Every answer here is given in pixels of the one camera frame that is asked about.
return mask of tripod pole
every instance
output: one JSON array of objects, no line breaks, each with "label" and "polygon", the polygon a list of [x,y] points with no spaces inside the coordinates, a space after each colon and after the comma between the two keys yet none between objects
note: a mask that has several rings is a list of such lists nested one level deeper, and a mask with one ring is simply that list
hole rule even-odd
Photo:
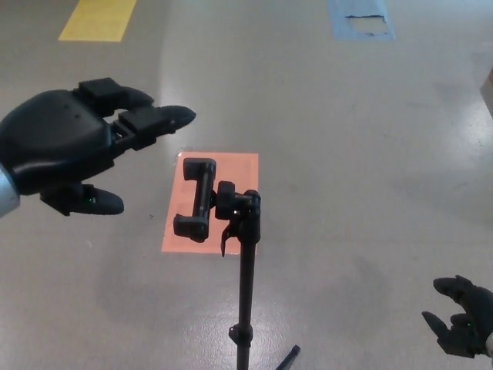
[{"label": "tripod pole", "polygon": [[253,329],[250,322],[252,318],[255,247],[255,244],[241,244],[240,249],[240,320],[237,325],[230,329],[230,337],[238,346],[237,370],[248,370],[250,343],[253,339]]}]

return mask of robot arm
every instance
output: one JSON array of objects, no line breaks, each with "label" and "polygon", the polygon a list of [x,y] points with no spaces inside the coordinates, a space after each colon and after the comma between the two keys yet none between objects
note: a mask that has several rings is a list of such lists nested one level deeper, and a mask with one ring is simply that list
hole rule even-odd
[{"label": "robot arm", "polygon": [[[118,109],[125,112],[107,123]],[[144,92],[110,78],[34,96],[0,122],[0,216],[19,206],[21,195],[35,193],[66,216],[123,212],[119,197],[82,181],[195,116],[184,106],[155,107]]]},{"label": "robot arm", "polygon": [[433,283],[438,293],[462,306],[464,313],[451,317],[451,328],[431,312],[423,312],[437,343],[448,355],[493,357],[493,293],[462,276],[443,277]]}]

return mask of yellow floor marking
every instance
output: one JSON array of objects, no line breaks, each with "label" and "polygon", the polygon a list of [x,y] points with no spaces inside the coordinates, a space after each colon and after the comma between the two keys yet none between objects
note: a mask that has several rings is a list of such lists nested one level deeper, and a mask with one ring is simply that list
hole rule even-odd
[{"label": "yellow floor marking", "polygon": [[79,0],[60,41],[121,42],[137,0]]}]

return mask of tape on floor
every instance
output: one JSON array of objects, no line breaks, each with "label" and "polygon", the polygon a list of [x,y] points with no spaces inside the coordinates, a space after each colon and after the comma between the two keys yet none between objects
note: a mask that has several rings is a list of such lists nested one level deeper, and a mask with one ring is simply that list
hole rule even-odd
[{"label": "tape on floor", "polygon": [[60,41],[121,42],[137,0],[79,0]]},{"label": "tape on floor", "polygon": [[[183,152],[176,162],[175,180],[169,201],[168,216],[164,230],[162,252],[174,253],[221,253],[221,234],[228,225],[228,221],[217,220],[214,212],[210,215],[209,238],[204,243],[196,243],[186,237],[177,237],[173,233],[173,218],[176,214],[190,215],[193,209],[196,181],[183,179],[183,160],[185,158],[212,158],[217,163],[214,190],[221,181],[231,181],[236,185],[237,193],[258,190],[259,185],[259,157],[252,153],[202,153]],[[239,254],[240,243],[231,238],[226,245],[227,254]]]},{"label": "tape on floor", "polygon": [[327,6],[336,39],[395,40],[384,0],[327,0]]}]

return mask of tripod leg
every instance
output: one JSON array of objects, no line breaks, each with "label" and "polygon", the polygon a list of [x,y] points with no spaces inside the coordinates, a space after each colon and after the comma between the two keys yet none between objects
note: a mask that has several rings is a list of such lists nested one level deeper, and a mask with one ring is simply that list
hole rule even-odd
[{"label": "tripod leg", "polygon": [[286,356],[284,361],[277,366],[276,370],[288,370],[294,362],[294,359],[300,354],[301,348],[297,345],[293,347],[290,354]]}]

